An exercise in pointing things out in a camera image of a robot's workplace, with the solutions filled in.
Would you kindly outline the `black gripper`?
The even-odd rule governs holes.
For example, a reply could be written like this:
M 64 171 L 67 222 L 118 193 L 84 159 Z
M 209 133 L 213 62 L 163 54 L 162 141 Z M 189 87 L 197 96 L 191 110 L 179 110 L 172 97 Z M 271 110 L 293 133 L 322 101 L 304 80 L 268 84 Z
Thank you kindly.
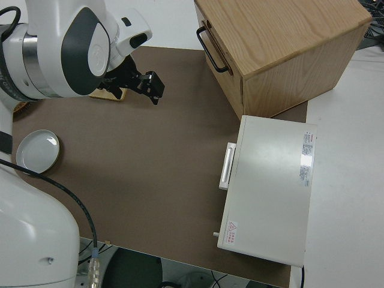
M 128 55 L 118 67 L 104 75 L 103 81 L 98 86 L 99 90 L 105 89 L 116 99 L 122 98 L 121 88 L 133 90 L 138 88 L 140 94 L 147 96 L 153 105 L 157 105 L 163 96 L 165 85 L 154 71 L 141 74 L 132 56 Z

